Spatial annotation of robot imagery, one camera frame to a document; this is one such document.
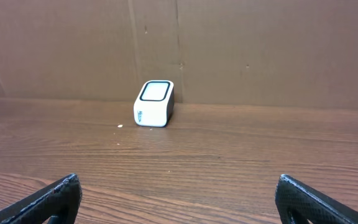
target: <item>wood grain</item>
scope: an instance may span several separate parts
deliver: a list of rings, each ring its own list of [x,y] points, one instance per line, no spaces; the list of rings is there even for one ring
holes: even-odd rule
[[[280,223],[280,174],[358,210],[358,111],[0,98],[0,209],[75,172],[77,223]]]

